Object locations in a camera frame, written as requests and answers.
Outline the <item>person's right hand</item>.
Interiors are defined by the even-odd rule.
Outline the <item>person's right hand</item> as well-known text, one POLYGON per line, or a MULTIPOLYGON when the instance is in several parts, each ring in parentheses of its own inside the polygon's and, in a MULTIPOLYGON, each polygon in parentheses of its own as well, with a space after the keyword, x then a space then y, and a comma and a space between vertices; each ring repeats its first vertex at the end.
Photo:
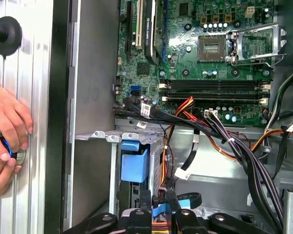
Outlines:
POLYGON ((20 169, 21 166, 16 164, 14 158, 10 158, 8 161, 0 159, 0 197, 7 190, 11 181, 20 169))

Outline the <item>person's left hand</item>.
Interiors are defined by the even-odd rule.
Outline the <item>person's left hand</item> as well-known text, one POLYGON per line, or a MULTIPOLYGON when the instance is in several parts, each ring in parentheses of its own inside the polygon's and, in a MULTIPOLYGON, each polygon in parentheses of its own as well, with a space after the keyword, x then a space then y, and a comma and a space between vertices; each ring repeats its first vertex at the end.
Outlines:
MULTIPOLYGON (((13 152, 26 150, 29 146, 27 134, 33 132, 30 110, 12 94, 0 86, 0 132, 13 152)), ((0 159, 8 161, 10 155, 0 140, 0 159)))

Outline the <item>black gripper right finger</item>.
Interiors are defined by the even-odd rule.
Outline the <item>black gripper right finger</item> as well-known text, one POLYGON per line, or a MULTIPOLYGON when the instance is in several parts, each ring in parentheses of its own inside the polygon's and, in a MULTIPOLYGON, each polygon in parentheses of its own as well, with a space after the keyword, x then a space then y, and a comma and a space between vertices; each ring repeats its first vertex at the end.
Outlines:
POLYGON ((226 213, 214 213, 203 219, 194 208, 202 204, 200 193, 176 195, 166 191, 168 230, 171 234, 267 234, 268 232, 226 213))

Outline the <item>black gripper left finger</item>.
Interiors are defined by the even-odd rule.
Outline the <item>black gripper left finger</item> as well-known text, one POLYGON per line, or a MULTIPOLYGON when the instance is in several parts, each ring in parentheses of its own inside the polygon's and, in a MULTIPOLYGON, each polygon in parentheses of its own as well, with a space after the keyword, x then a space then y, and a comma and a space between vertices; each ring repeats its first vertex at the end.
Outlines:
POLYGON ((128 216, 118 218, 100 213, 64 231, 64 234, 150 234, 152 233, 151 191, 140 192, 140 207, 127 209, 128 216))

